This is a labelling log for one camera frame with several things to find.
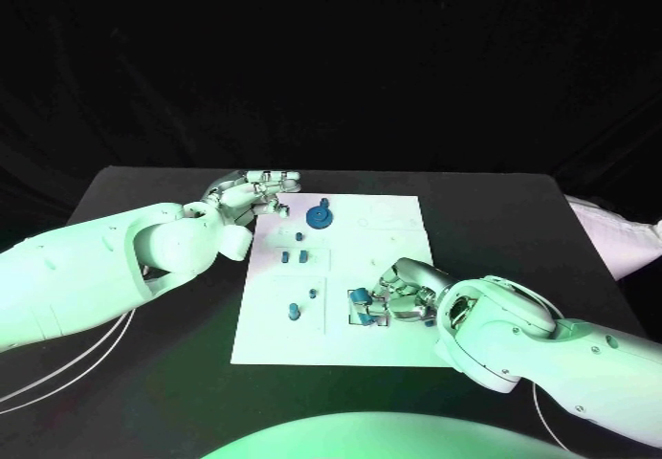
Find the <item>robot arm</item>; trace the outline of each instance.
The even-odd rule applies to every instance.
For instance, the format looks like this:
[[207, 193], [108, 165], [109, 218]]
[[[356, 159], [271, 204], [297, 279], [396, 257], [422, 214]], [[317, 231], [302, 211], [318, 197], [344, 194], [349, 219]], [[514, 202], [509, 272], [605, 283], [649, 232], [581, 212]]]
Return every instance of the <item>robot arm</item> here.
[[191, 280], [220, 252], [243, 259], [256, 214], [288, 216], [297, 172], [235, 172], [200, 202], [157, 204], [56, 229], [0, 254], [0, 352], [101, 325]]
[[351, 299], [367, 318], [435, 318], [437, 355], [481, 386], [507, 393], [526, 378], [574, 415], [662, 447], [662, 345], [581, 320], [553, 320], [542, 306], [550, 304], [504, 279], [457, 282], [406, 258], [370, 295], [357, 289]]

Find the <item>black backdrop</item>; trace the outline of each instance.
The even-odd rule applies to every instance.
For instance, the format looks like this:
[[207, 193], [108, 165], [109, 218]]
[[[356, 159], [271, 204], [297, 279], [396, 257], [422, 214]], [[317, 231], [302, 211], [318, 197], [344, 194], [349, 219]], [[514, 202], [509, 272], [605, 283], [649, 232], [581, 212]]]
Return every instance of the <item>black backdrop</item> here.
[[4, 245], [108, 164], [542, 172], [659, 218], [656, 2], [212, 3], [0, 7]]

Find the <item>black table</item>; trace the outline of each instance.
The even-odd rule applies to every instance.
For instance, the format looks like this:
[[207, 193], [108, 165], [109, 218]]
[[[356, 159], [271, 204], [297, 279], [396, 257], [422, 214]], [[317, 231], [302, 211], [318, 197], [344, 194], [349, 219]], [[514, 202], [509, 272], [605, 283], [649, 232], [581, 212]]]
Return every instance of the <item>black table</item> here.
[[[109, 167], [86, 190], [70, 223], [154, 203], [186, 204], [226, 172]], [[513, 279], [566, 317], [644, 335], [549, 177], [307, 171], [301, 184], [307, 192], [418, 195], [439, 268], [457, 277], [491, 273]], [[103, 275], [102, 266], [90, 269]], [[346, 411], [451, 416], [552, 441], [529, 382], [506, 395], [483, 389], [451, 368], [230, 365], [245, 271], [245, 261], [219, 257], [188, 284], [137, 310], [122, 341], [89, 375], [0, 416], [4, 458], [196, 457], [268, 426]], [[0, 354], [0, 394], [59, 367], [108, 327]], [[89, 363], [34, 394], [67, 381]], [[657, 449], [565, 413], [542, 391], [539, 398], [571, 450], [594, 457], [659, 455]]]

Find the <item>small blue piece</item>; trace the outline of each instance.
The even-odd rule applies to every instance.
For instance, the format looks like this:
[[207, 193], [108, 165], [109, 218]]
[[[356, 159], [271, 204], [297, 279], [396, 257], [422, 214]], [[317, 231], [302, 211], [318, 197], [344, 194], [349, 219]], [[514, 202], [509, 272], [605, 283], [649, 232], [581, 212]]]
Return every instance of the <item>small blue piece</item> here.
[[328, 199], [323, 198], [320, 205], [305, 212], [305, 223], [315, 230], [323, 230], [333, 221], [333, 214], [328, 210]]
[[357, 304], [372, 304], [372, 296], [367, 293], [367, 290], [360, 287], [349, 294], [349, 299], [353, 303]]
[[359, 319], [362, 321], [362, 326], [372, 325], [376, 322], [376, 317], [369, 316], [367, 314], [357, 313]]
[[300, 318], [300, 306], [297, 303], [289, 304], [289, 320], [297, 320]]

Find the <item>paper sheet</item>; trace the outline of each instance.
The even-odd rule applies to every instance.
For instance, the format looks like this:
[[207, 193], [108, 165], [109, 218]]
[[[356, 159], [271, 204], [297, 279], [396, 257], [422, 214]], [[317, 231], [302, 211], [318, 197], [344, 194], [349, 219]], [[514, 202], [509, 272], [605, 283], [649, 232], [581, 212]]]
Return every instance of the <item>paper sheet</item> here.
[[[304, 215], [321, 198], [333, 222], [313, 229]], [[258, 217], [232, 363], [448, 366], [432, 351], [435, 327], [395, 320], [364, 327], [350, 318], [349, 292], [370, 289], [399, 257], [431, 263], [418, 198], [300, 193], [279, 199], [289, 218]], [[298, 320], [288, 318], [289, 303], [300, 306]]]

